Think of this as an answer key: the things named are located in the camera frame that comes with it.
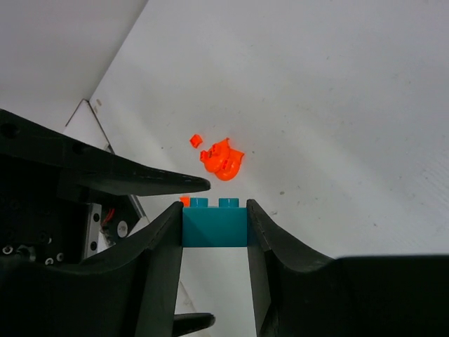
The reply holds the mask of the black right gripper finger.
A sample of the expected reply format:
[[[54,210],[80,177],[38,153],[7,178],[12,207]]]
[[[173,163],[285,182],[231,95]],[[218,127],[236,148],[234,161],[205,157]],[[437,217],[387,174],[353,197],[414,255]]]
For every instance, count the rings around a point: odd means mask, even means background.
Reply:
[[[258,336],[448,335],[446,255],[334,259],[246,210]]]

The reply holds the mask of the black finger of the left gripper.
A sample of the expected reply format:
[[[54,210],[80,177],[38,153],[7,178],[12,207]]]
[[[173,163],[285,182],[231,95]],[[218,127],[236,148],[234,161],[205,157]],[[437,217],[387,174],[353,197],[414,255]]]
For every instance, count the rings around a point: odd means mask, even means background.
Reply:
[[[185,336],[208,329],[215,323],[215,316],[206,312],[176,314],[173,318],[173,335]]]

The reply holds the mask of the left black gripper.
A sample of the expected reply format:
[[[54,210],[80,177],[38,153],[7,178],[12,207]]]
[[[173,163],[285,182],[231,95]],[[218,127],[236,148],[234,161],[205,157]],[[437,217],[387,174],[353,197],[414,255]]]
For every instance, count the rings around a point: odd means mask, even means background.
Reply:
[[[1,256],[79,264],[2,259],[1,335],[171,336],[182,204],[80,263],[86,204],[209,189],[2,110]]]

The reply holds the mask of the teal small lego brick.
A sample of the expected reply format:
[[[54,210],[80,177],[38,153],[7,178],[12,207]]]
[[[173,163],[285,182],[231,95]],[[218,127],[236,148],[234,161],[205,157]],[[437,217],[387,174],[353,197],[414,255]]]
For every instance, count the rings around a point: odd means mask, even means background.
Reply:
[[[248,245],[248,215],[238,198],[220,198],[216,206],[203,197],[190,197],[182,210],[185,248],[242,248]]]

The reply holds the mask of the orange round lego piece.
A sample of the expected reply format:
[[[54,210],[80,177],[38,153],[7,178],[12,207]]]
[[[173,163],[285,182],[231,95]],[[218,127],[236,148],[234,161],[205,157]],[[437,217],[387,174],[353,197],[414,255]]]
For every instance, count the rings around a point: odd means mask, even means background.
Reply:
[[[230,139],[214,143],[209,150],[200,152],[200,162],[205,170],[222,181],[234,179],[240,171],[244,153],[231,147]]]

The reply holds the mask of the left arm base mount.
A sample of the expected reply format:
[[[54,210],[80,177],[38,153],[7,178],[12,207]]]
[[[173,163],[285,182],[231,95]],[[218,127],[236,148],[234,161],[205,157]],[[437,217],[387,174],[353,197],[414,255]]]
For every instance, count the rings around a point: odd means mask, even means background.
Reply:
[[[134,195],[112,197],[103,204],[86,204],[81,259],[111,248],[148,224],[149,219]]]

